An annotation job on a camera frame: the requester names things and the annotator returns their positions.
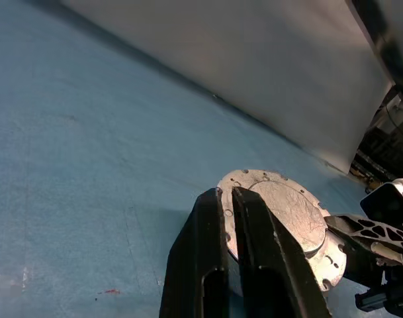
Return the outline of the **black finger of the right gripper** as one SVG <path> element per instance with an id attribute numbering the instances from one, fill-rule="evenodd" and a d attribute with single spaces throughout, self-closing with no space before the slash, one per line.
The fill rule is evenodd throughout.
<path id="1" fill-rule="evenodd" d="M 377 254 L 372 245 L 381 243 L 377 237 L 343 237 L 346 265 L 343 277 L 366 287 L 378 287 L 382 284 L 382 275 L 392 260 Z"/>
<path id="2" fill-rule="evenodd" d="M 382 257 L 403 256 L 403 231 L 355 215 L 330 215 L 324 220 L 331 232 L 353 248 Z"/>

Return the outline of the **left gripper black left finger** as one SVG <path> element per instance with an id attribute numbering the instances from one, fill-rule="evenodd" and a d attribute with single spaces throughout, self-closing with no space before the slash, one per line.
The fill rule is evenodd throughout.
<path id="1" fill-rule="evenodd" d="M 222 190 L 200 194 L 173 243 L 160 317 L 228 317 L 228 248 Z"/>

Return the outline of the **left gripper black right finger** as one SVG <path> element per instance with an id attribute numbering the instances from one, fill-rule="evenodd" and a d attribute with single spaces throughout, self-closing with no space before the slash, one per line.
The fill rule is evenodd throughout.
<path id="1" fill-rule="evenodd" d="M 301 246 L 261 196 L 232 190 L 246 317 L 331 317 Z"/>

